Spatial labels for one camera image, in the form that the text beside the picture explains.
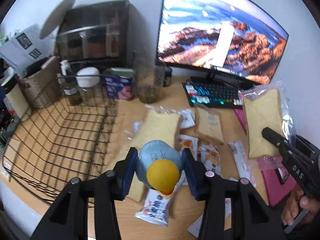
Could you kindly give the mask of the person's right hand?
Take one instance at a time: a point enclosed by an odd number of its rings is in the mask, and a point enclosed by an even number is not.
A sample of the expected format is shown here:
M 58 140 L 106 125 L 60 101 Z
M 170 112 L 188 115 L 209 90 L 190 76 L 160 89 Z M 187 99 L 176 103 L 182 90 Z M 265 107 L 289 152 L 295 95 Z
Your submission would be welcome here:
M 308 198 L 298 184 L 292 189 L 289 199 L 281 214 L 284 225 L 292 225 L 298 216 L 299 207 L 308 210 L 302 220 L 302 224 L 310 224 L 319 212 L 319 201 Z

